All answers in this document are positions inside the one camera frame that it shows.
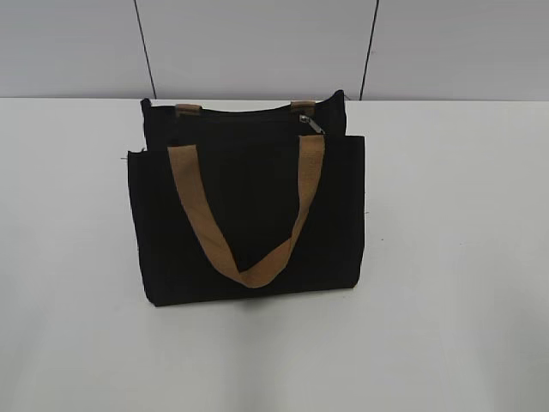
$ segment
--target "zipper pull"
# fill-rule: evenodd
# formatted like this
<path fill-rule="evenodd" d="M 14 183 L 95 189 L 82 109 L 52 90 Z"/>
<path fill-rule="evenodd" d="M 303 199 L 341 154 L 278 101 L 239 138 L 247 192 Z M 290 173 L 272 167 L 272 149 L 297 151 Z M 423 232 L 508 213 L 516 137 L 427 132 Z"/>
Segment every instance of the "zipper pull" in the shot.
<path fill-rule="evenodd" d="M 312 118 L 309 116 L 305 116 L 304 114 L 299 115 L 299 121 L 301 123 L 307 123 L 316 133 L 320 133 L 321 135 L 325 135 L 326 132 L 323 130 L 322 127 L 320 127 L 317 122 L 315 122 Z"/>

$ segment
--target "white table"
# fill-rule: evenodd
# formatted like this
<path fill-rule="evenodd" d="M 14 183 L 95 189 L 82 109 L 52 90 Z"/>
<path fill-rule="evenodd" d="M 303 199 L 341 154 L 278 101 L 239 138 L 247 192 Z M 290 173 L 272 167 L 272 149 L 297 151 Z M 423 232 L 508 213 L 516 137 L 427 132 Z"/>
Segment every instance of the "white table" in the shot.
<path fill-rule="evenodd" d="M 120 160 L 137 100 L 0 100 L 0 410 L 549 410 L 549 104 L 347 111 L 359 285 L 157 309 Z"/>

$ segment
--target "black canvas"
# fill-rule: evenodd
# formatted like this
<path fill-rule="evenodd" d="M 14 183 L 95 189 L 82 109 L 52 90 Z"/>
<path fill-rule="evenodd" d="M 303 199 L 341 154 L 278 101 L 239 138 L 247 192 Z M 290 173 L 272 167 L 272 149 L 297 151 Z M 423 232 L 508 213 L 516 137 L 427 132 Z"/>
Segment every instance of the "black canvas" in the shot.
<path fill-rule="evenodd" d="M 212 136 L 197 144 L 214 218 L 239 270 L 287 238 L 298 210 L 299 137 L 264 132 Z M 352 288 L 364 249 L 362 136 L 324 137 L 321 177 L 286 268 L 247 288 L 208 261 L 182 207 L 166 149 L 128 153 L 130 201 L 142 279 L 156 306 Z"/>
<path fill-rule="evenodd" d="M 249 134 L 269 130 L 282 136 L 310 134 L 311 127 L 299 121 L 299 110 L 292 105 L 255 112 L 218 112 L 201 109 L 200 115 L 178 115 L 175 106 L 152 106 L 142 100 L 143 129 L 148 150 L 192 144 L 198 138 Z M 347 118 L 344 93 L 315 104 L 311 118 L 331 136 L 345 136 Z"/>

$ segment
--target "tan handle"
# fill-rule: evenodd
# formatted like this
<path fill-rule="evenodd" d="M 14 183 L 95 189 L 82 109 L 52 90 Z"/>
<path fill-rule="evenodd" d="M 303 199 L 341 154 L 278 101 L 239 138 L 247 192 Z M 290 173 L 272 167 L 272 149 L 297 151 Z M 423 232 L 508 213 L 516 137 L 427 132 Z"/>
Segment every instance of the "tan handle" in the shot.
<path fill-rule="evenodd" d="M 317 193 L 324 158 L 324 136 L 299 137 L 299 211 L 290 238 L 243 272 L 238 271 L 231 249 L 209 208 L 196 145 L 170 147 L 168 154 L 179 200 L 209 262 L 222 275 L 247 288 L 260 288 L 271 283 L 286 267 Z"/>

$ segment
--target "black tote bag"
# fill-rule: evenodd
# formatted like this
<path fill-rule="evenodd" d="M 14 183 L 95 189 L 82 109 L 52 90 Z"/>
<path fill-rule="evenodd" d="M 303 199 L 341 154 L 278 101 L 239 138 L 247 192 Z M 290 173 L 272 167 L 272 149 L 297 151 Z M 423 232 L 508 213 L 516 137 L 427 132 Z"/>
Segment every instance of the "black tote bag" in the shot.
<path fill-rule="evenodd" d="M 191 140 L 128 153 L 154 305 L 354 287 L 364 250 L 362 136 L 228 127 Z"/>
<path fill-rule="evenodd" d="M 148 150 L 192 144 L 197 138 L 231 131 L 249 135 L 268 130 L 280 135 L 328 133 L 345 136 L 347 117 L 344 93 L 335 92 L 321 102 L 294 101 L 290 105 L 255 112 L 218 112 L 198 105 L 152 106 L 142 100 L 143 129 Z M 311 129 L 312 120 L 315 129 Z"/>

